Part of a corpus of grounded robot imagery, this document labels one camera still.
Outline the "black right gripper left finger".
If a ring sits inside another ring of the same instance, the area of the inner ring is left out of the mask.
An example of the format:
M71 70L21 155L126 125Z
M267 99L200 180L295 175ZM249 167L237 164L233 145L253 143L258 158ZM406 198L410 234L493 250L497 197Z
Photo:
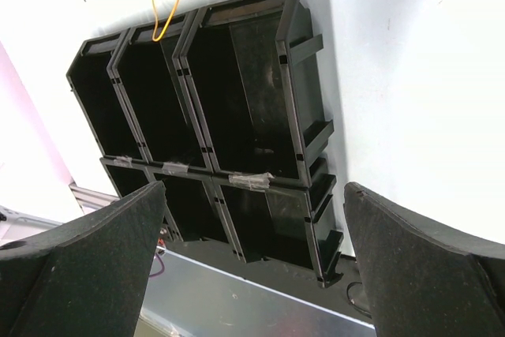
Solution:
M132 336L165 186L152 182L79 219L1 247L3 336Z

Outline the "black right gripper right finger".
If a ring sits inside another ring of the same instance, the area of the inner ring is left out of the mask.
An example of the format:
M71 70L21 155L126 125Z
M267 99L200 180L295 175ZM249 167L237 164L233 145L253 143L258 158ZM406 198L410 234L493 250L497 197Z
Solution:
M349 182L344 213L378 336L502 336L504 246Z

